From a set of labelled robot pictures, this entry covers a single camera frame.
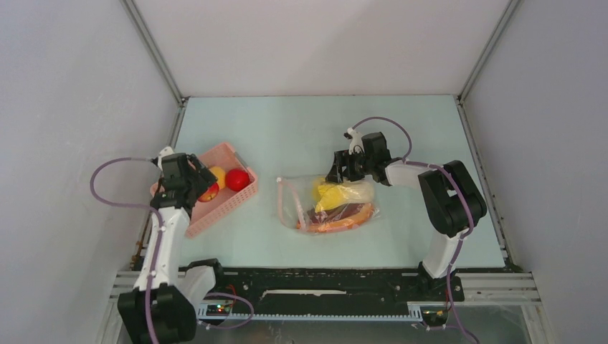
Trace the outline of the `fake red orange peach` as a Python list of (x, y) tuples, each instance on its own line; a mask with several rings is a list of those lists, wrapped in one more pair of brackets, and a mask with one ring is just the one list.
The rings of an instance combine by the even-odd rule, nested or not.
[(218, 195), (219, 191), (219, 184), (214, 183), (207, 189), (207, 191), (205, 191), (201, 196), (198, 197), (197, 201), (202, 203), (210, 202)]

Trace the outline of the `fake red apple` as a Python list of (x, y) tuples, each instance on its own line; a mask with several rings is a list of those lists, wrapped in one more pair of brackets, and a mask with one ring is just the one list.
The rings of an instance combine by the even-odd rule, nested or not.
[(234, 192), (240, 192), (251, 184), (248, 172), (240, 168), (233, 168), (225, 175), (225, 186)]

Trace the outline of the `clear zip top bag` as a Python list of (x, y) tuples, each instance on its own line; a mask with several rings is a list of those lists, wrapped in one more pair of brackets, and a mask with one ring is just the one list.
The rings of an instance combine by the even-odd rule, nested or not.
[(322, 176), (304, 176), (276, 181), (278, 219), (300, 233), (356, 229), (379, 213), (374, 185), (366, 180), (330, 183)]

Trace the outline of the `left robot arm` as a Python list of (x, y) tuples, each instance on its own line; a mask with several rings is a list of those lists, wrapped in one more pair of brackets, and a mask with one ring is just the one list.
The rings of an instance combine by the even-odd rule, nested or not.
[(118, 312), (133, 343), (180, 343), (195, 336), (204, 296), (221, 297), (227, 288), (226, 278), (209, 266), (194, 267), (179, 279), (193, 209), (217, 179), (195, 155), (170, 147), (152, 161), (161, 169), (161, 188), (150, 202), (156, 216), (150, 247), (133, 289), (118, 298)]

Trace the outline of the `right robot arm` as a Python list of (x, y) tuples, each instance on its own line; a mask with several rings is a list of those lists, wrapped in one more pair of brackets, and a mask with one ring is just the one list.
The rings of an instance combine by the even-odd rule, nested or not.
[(435, 165), (394, 158), (381, 132), (363, 135), (349, 128), (345, 137), (349, 147), (334, 153), (328, 182), (354, 182), (369, 176), (385, 186), (407, 186), (422, 192), (435, 232), (421, 262), (424, 274), (417, 280), (417, 290), (425, 299), (438, 298), (446, 289), (443, 277), (451, 273), (460, 243), (488, 211), (472, 176), (459, 160)]

